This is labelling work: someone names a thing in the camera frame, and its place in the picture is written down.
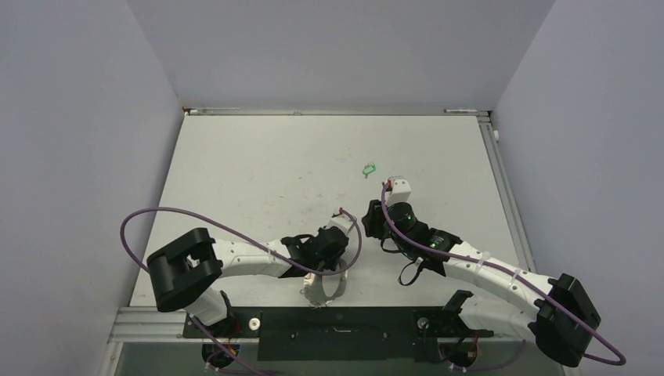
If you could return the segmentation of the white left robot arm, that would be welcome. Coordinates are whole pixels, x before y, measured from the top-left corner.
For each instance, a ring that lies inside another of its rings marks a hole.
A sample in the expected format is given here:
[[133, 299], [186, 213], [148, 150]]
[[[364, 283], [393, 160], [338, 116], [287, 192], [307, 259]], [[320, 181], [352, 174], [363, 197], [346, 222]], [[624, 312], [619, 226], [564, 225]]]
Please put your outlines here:
[[195, 228], [151, 254], [146, 265], [157, 310], [183, 309], [215, 337], [227, 335], [233, 315], [227, 295], [212, 288], [223, 277], [304, 277], [313, 270], [333, 269], [348, 246], [348, 225], [332, 223], [317, 234], [284, 237], [260, 245], [216, 241], [205, 228]]

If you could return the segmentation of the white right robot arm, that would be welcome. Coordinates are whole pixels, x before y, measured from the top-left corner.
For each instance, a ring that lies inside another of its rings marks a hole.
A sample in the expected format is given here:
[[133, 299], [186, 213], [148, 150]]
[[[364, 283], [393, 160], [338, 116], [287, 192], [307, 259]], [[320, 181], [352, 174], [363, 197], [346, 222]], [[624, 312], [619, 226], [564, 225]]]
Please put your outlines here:
[[587, 348], [601, 316], [575, 277], [549, 277], [500, 261], [460, 237], [430, 227], [415, 216], [410, 204], [371, 200], [362, 217], [365, 233], [392, 240], [396, 252], [419, 269], [467, 282], [495, 302], [477, 300], [448, 308], [442, 324], [450, 334], [487, 330], [533, 342], [544, 355], [566, 367], [588, 358]]

